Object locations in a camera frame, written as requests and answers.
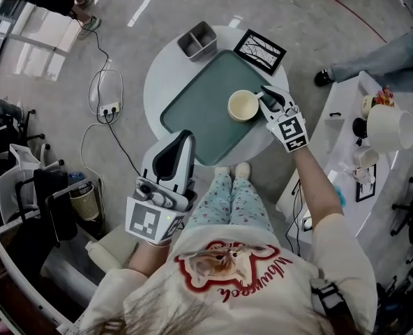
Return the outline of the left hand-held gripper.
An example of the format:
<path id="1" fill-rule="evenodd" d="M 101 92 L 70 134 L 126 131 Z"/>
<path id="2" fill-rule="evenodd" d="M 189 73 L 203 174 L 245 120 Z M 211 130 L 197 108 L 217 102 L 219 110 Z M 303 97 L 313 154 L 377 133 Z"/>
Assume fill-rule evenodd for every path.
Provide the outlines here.
<path id="1" fill-rule="evenodd" d="M 195 137 L 182 130 L 159 140 L 144 155 L 134 195 L 127 199 L 125 231 L 157 246 L 170 240 L 197 198 Z M 159 184 L 173 184 L 173 191 Z"/>

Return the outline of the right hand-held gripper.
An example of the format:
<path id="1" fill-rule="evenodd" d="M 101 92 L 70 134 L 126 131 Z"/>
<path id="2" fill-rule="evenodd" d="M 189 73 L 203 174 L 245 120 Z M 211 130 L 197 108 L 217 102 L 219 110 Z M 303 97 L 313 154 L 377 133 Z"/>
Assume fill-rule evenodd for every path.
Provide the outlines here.
<path id="1" fill-rule="evenodd" d="M 267 120 L 267 130 L 287 153 L 307 147 L 309 138 L 305 119 L 290 93 L 273 85 L 262 85 L 261 90 L 263 94 L 258 94 L 258 103 Z"/>

